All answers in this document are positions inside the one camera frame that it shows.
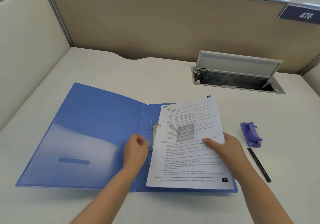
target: hand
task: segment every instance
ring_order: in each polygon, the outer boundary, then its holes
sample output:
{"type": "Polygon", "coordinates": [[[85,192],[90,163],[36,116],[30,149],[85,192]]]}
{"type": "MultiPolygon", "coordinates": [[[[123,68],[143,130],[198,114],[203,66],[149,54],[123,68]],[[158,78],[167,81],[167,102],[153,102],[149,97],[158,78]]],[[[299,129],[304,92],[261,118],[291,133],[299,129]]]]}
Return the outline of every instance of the hand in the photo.
{"type": "Polygon", "coordinates": [[[217,143],[210,138],[203,138],[202,142],[220,156],[223,163],[230,170],[231,175],[239,180],[243,174],[246,174],[248,170],[252,170],[253,167],[247,159],[239,140],[227,133],[223,133],[223,135],[224,144],[217,143]]]}
{"type": "Polygon", "coordinates": [[[123,169],[137,175],[146,161],[149,141],[141,135],[133,134],[127,141],[123,150],[123,169]]]}

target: binder ring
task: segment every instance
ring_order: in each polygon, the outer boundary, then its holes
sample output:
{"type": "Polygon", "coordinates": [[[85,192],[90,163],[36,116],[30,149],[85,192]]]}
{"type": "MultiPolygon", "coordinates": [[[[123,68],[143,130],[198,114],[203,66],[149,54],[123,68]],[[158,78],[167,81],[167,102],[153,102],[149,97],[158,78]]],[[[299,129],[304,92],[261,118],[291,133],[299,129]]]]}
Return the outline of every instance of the binder ring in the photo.
{"type": "Polygon", "coordinates": [[[150,126],[151,126],[151,125],[149,125],[149,128],[150,128],[150,129],[157,129],[157,127],[158,127],[158,126],[161,126],[161,125],[156,123],[156,124],[154,124],[154,127],[150,127],[150,126]]]}

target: binder cover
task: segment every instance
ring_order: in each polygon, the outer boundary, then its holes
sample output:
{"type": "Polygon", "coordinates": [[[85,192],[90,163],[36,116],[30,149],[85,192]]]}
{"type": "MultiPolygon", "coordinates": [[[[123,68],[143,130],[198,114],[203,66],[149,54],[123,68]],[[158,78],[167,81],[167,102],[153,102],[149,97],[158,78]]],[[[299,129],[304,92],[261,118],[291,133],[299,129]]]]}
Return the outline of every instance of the binder cover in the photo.
{"type": "MultiPolygon", "coordinates": [[[[74,83],[16,186],[102,189],[123,166],[123,148],[134,133],[152,148],[161,105],[74,83]]],[[[130,191],[238,192],[147,187],[152,150],[130,191]]]]}

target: desk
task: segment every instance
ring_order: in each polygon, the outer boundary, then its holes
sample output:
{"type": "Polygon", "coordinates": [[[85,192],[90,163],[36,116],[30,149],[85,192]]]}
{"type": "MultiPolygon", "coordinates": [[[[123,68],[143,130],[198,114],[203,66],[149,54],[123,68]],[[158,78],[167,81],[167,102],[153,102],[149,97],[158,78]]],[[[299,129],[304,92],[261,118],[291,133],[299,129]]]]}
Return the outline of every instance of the desk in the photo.
{"type": "MultiPolygon", "coordinates": [[[[0,223],[68,223],[97,194],[90,190],[17,188],[15,182],[74,82],[145,103],[175,103],[214,94],[222,128],[246,148],[239,124],[258,126],[255,153],[268,184],[295,223],[318,223],[320,98],[299,75],[277,73],[286,95],[193,85],[195,63],[71,48],[0,132],[0,223]]],[[[245,153],[258,170],[249,152],[245,153]]],[[[236,194],[129,193],[118,223],[252,223],[236,194]]]]}

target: printed document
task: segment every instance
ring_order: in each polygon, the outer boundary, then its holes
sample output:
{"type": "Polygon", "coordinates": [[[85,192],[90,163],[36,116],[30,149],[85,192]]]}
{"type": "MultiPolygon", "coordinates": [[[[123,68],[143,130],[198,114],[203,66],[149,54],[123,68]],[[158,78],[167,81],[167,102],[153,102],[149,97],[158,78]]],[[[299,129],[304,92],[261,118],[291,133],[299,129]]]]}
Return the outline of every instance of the printed document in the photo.
{"type": "Polygon", "coordinates": [[[233,189],[232,177],[220,157],[202,143],[224,136],[213,95],[162,106],[147,186],[188,189],[233,189]]]}

